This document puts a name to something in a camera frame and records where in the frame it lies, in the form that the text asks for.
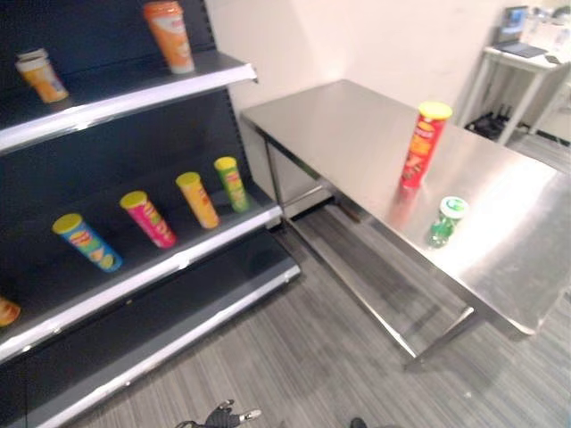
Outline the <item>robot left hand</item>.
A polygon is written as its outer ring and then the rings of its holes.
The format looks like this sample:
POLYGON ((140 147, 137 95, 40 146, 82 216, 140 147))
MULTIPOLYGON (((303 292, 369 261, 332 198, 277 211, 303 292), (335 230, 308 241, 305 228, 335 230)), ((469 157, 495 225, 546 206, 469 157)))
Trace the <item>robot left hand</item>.
POLYGON ((207 416, 204 425, 206 427, 235 428, 242 424, 249 423, 262 415, 262 411, 258 408, 246 410, 241 414, 236 414, 233 412, 234 404, 235 401, 233 399, 222 401, 207 416))

